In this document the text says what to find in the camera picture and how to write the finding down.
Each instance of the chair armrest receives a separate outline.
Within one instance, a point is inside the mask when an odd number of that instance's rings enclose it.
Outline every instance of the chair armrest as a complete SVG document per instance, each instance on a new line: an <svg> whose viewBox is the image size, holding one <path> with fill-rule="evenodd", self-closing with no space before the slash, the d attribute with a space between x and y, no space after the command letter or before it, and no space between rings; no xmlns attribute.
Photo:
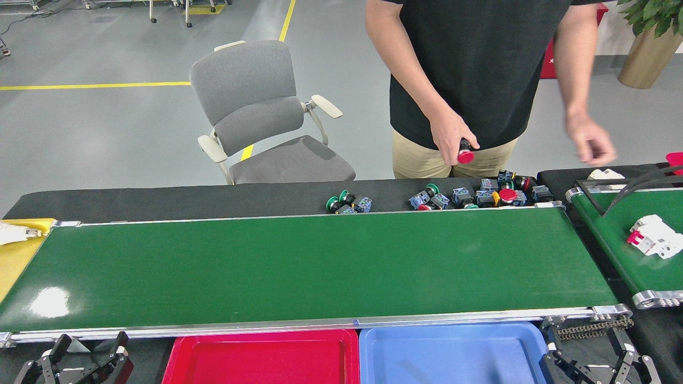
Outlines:
<svg viewBox="0 0 683 384"><path fill-rule="evenodd" d="M321 95L316 94L311 96L311 101L314 103L314 108L320 107L320 109L330 115L330 117L333 119L340 118L343 115L342 111L340 111L336 105L332 104L331 101L327 100Z"/></svg>
<svg viewBox="0 0 683 384"><path fill-rule="evenodd" d="M229 47L229 46L233 46L233 45L237 45L237 44L242 44L243 42L245 42L245 41L244 41L244 40L239 40L239 41L231 42L230 44L219 45L219 46L217 46L216 48L214 48L214 52L218 52L218 51L220 51L221 49L227 48L227 47Z"/></svg>
<svg viewBox="0 0 683 384"><path fill-rule="evenodd" d="M217 142L211 140L209 136L199 136L197 142L199 142L201 150L203 150L214 163L222 163L227 160L225 151Z"/></svg>

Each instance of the blue tray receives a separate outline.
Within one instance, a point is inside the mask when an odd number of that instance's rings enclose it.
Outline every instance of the blue tray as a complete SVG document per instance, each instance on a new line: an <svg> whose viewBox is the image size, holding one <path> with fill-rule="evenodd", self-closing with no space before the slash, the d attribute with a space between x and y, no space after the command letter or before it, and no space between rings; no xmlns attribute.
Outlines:
<svg viewBox="0 0 683 384"><path fill-rule="evenodd" d="M383 327L360 336L361 384L546 384L531 323Z"/></svg>

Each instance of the potted plant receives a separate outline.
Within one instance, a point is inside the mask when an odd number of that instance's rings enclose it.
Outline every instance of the potted plant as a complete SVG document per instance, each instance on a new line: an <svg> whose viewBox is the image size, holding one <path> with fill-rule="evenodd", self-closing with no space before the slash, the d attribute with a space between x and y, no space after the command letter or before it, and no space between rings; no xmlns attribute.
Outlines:
<svg viewBox="0 0 683 384"><path fill-rule="evenodd" d="M683 0L619 0L631 3L620 13L636 39L628 52L619 81L634 88L649 88L683 42Z"/></svg>

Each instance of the chair seat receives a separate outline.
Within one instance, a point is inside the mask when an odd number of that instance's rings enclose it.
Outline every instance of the chair seat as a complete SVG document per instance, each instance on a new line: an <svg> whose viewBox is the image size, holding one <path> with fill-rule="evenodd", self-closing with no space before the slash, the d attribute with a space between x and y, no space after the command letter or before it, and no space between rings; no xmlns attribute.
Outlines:
<svg viewBox="0 0 683 384"><path fill-rule="evenodd" d="M297 137L230 167L235 184L252 182L347 181L353 168L308 135Z"/></svg>

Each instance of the plant pot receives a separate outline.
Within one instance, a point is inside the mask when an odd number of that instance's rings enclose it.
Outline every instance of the plant pot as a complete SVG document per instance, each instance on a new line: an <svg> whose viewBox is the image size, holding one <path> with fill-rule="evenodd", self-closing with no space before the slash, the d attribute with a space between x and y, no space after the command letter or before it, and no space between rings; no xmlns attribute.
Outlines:
<svg viewBox="0 0 683 384"><path fill-rule="evenodd" d="M654 28L644 31L628 52L626 63L619 73L619 81L633 88L649 88L667 66L673 54L683 42L683 36L669 30L654 38Z"/></svg>

